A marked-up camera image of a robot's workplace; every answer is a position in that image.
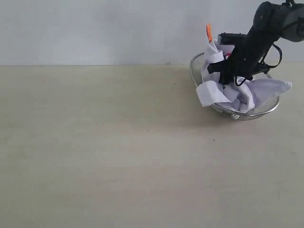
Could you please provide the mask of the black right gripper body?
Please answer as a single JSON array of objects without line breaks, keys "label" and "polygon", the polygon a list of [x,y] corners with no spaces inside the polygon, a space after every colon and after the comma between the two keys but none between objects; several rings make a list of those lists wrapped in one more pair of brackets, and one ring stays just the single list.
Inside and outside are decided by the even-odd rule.
[{"label": "black right gripper body", "polygon": [[265,63],[265,57],[273,45],[272,33],[248,33],[241,44],[234,46],[228,59],[210,63],[208,72],[243,77],[252,80],[253,75],[267,74],[273,66]]}]

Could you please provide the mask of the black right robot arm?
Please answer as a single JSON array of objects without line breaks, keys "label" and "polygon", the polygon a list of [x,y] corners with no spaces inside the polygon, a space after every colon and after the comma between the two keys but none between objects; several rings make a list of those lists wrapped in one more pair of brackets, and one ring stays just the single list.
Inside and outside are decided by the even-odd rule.
[{"label": "black right robot arm", "polygon": [[269,1],[261,3],[256,10],[253,25],[247,34],[221,33],[218,35],[220,45],[233,45],[234,49],[226,60],[211,63],[209,73],[219,72],[219,82],[227,85],[238,77],[251,81],[259,73],[267,74],[273,66],[265,63],[271,47],[282,55],[282,50],[275,45],[280,38],[301,42],[304,39],[304,6],[287,0],[282,4]]}]

